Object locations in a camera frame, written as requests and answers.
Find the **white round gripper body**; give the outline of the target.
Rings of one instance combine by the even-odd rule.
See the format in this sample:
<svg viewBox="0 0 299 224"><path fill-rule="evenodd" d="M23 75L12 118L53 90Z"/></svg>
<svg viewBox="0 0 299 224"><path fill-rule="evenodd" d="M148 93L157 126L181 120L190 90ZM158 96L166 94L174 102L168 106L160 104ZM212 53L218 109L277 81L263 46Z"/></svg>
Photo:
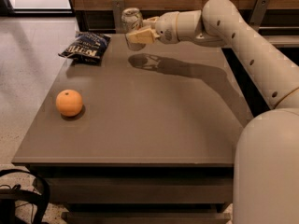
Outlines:
<svg viewBox="0 0 299 224"><path fill-rule="evenodd" d="M177 19L178 12L167 12L158 18L155 30L160 36L159 40L164 44L177 44Z"/></svg>

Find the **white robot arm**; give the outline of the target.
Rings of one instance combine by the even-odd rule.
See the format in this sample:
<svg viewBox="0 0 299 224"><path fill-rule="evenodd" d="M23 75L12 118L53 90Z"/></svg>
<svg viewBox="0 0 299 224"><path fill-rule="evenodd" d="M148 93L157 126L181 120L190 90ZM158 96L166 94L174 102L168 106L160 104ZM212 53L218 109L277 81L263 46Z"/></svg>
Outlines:
<svg viewBox="0 0 299 224"><path fill-rule="evenodd" d="M233 223L299 224L299 66L250 27L230 0L143 20L126 38L229 48L246 101L261 107L236 145Z"/></svg>

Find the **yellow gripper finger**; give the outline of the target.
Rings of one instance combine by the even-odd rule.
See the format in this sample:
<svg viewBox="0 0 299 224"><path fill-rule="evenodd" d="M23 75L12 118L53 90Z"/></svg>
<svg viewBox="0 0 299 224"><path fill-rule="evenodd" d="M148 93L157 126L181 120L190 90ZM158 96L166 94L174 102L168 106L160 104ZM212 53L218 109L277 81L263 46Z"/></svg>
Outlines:
<svg viewBox="0 0 299 224"><path fill-rule="evenodd" d="M160 36L157 34L155 29L150 26L145 26L139 30L133 30L126 35L127 40L134 44L152 44Z"/></svg>
<svg viewBox="0 0 299 224"><path fill-rule="evenodd" d="M158 19L159 19L158 16L151 17L151 18L148 18L148 19L144 19L144 20L143 20L143 26L154 27L154 26L155 26L155 23L156 23L156 21L157 21Z"/></svg>

